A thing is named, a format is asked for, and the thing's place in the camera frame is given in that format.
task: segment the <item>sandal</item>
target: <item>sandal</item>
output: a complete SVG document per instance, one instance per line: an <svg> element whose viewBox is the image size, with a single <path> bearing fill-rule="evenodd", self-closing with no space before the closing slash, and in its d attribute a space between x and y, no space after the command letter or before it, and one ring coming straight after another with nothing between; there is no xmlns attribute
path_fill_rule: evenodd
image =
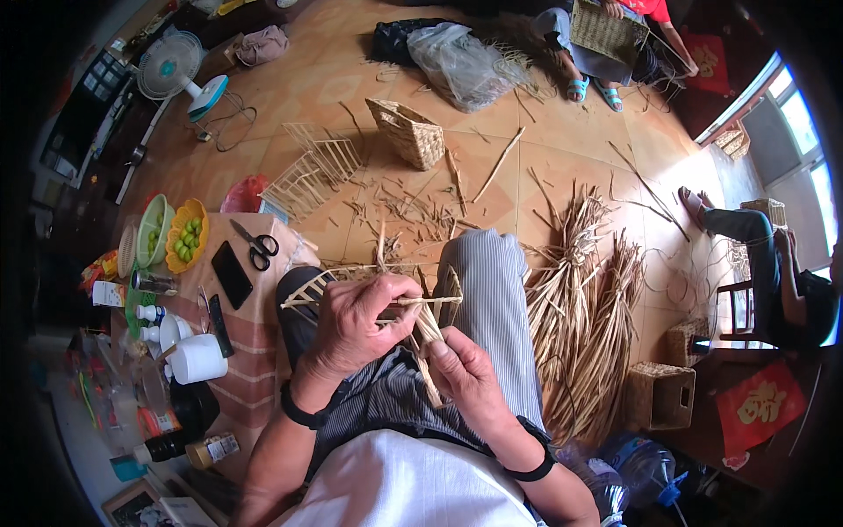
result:
<svg viewBox="0 0 843 527"><path fill-rule="evenodd" d="M685 207L685 210L688 211L688 215L694 225L700 228L702 232L706 232L706 228L703 227L702 223L700 223L700 219L697 215L700 212L700 207L702 207L702 200L699 196L688 190L687 186L681 186L679 188L679 200L682 202L682 205Z"/></svg>
<svg viewBox="0 0 843 527"><path fill-rule="evenodd" d="M591 79L586 77L584 81L576 80L575 78L568 81L568 100L572 103L581 103L585 101L585 89L588 88L588 83L591 82ZM574 100L571 98L574 94L580 94L583 96L580 100Z"/></svg>
<svg viewBox="0 0 843 527"><path fill-rule="evenodd" d="M597 86L597 89L599 89L600 93L603 94L603 98L606 99L606 103L609 104L609 108L611 108L612 111L621 113L624 110L624 103L620 100L620 97L618 96L618 90L614 88L604 88L603 84L601 84L599 81L595 82L594 85ZM616 110L613 106L614 104L620 104L620 110Z"/></svg>

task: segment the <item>black plastic bag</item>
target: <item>black plastic bag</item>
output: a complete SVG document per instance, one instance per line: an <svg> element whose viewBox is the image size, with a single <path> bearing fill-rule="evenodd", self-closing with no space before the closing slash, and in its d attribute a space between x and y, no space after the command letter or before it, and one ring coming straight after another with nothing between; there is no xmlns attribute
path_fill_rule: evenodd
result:
<svg viewBox="0 0 843 527"><path fill-rule="evenodd" d="M407 36L415 30L433 27L446 19L409 19L395 22L378 22L374 28L372 51L368 59L376 62L393 62L405 67L418 67L407 50Z"/></svg>

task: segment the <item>plastic water bottle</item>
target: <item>plastic water bottle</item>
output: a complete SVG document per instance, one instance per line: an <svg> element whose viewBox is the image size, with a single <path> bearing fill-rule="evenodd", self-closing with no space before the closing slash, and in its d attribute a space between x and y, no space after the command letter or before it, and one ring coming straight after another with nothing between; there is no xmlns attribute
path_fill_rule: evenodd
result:
<svg viewBox="0 0 843 527"><path fill-rule="evenodd" d="M679 483L688 476L674 478L676 460L669 450L650 439L630 432L610 437L599 455L612 466L630 490L630 503L643 508L655 502L675 505Z"/></svg>
<svg viewBox="0 0 843 527"><path fill-rule="evenodd" d="M588 458L586 448L570 439L556 451L556 458L585 483L600 512L601 527L624 527L623 512L630 501L620 475L600 458Z"/></svg>

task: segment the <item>cardboard box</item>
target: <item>cardboard box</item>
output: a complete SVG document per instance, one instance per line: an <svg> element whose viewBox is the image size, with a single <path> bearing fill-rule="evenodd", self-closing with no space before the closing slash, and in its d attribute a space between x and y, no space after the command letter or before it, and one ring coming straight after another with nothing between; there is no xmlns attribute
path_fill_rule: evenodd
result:
<svg viewBox="0 0 843 527"><path fill-rule="evenodd" d="M198 86L204 86L212 78L217 75L236 75L240 68L245 68L240 64L237 58L237 50L243 45L243 34L237 35L226 40L219 46L210 50L205 58L202 59L202 65L199 66L199 73L193 78L193 82Z"/></svg>

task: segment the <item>wooden chair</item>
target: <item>wooden chair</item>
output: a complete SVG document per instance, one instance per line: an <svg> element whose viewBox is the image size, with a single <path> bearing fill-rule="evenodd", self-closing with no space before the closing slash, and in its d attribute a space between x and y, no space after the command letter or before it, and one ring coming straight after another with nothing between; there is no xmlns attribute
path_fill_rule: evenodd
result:
<svg viewBox="0 0 843 527"><path fill-rule="evenodd" d="M741 341L744 347L749 347L752 341L766 342L761 335L755 332L755 328L750 325L753 321L754 302L749 296L749 291L752 290L752 281L746 280L744 282L732 283L726 286L717 288L717 295L720 293L729 293L729 301L732 305L732 332L721 333L720 340L722 341ZM742 291L746 292L746 313L744 315L744 327L738 327L738 321L735 317L735 294Z"/></svg>

